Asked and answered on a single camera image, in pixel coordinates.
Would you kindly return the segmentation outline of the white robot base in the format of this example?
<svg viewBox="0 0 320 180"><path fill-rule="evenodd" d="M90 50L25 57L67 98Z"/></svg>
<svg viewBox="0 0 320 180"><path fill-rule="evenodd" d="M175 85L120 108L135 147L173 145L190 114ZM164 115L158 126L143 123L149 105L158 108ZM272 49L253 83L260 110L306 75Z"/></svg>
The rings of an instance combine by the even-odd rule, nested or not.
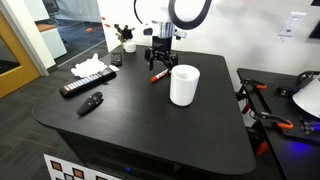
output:
<svg viewBox="0 0 320 180"><path fill-rule="evenodd" d="M320 75L295 93L292 99L301 109L320 118Z"/></svg>

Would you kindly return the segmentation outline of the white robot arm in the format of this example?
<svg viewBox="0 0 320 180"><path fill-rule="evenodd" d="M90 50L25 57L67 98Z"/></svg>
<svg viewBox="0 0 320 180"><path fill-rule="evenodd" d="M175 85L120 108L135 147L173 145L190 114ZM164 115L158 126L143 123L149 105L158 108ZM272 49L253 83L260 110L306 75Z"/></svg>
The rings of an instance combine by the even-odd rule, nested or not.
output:
<svg viewBox="0 0 320 180"><path fill-rule="evenodd" d="M178 64L178 55L171 53L172 38L177 40L187 36L186 30L197 28L205 20L212 0L204 0L200 12L195 15L182 16L176 10L177 0L168 0L159 7L157 17L149 22L143 22L137 12L137 0L134 0L133 10L136 19L144 26L142 34L152 38L151 46L145 49L144 60L149 69L154 68L154 62L159 61L171 70Z"/></svg>

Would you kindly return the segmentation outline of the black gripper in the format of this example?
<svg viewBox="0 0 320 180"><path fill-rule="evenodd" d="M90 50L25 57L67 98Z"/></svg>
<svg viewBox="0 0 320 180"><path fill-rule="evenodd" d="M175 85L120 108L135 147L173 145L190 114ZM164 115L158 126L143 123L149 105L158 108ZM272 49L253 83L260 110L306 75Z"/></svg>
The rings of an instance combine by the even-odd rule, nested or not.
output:
<svg viewBox="0 0 320 180"><path fill-rule="evenodd" d="M172 38L152 37L152 46L145 49L144 59L149 64L149 70L154 68L154 60L168 66L169 71L178 64L178 55L171 53Z"/></svg>

